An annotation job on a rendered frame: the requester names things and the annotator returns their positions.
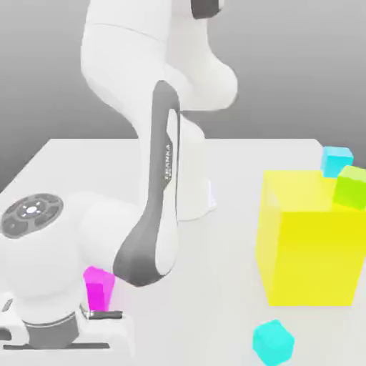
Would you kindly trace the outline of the small green cube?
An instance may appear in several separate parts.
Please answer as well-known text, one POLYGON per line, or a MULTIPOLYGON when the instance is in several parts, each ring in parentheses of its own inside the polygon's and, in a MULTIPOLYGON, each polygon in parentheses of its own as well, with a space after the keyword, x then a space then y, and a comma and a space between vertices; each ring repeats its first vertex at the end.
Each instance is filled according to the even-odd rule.
POLYGON ((337 177, 332 201, 353 209, 366 210, 366 169, 345 166, 337 177))

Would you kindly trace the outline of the large yellow box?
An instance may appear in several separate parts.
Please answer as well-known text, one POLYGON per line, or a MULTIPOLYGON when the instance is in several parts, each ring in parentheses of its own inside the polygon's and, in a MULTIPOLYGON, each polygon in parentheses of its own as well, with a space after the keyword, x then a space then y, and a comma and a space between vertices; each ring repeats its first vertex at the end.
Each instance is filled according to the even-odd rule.
POLYGON ((366 256, 366 209, 336 204, 319 170, 263 174, 255 257, 271 306, 350 306, 366 256))

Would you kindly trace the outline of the small magenta cube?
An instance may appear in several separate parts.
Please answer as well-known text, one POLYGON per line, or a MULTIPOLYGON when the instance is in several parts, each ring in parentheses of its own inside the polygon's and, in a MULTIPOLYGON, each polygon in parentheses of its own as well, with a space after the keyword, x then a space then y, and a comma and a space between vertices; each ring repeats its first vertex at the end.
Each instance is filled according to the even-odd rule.
POLYGON ((84 271, 89 309, 107 312, 114 289, 115 276, 96 267, 88 267, 84 271))

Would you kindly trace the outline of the small light blue cube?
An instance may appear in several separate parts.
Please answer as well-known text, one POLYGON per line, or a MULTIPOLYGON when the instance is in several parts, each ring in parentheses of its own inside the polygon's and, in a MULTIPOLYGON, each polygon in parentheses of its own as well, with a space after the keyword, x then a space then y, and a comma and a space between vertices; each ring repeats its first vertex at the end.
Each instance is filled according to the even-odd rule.
POLYGON ((322 150, 321 170, 325 178, 337 178, 347 165, 352 165, 353 153, 348 147, 324 146, 322 150))

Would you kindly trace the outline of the small turquoise cube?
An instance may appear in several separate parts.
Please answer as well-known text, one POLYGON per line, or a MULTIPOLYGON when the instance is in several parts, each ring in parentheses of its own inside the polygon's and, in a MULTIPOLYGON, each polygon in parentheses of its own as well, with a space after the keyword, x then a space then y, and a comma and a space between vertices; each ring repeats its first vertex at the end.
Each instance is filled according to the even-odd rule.
POLYGON ((292 357, 295 338, 279 320, 257 326, 253 332, 252 349, 265 366, 278 366, 292 357))

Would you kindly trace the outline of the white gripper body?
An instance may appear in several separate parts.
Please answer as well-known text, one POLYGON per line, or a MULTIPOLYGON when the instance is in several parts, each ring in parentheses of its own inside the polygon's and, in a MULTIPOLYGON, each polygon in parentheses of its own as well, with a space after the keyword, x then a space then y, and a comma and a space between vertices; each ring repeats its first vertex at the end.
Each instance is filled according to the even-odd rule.
POLYGON ((3 312, 0 366, 134 366, 133 322, 121 312, 76 312, 35 327, 3 312))

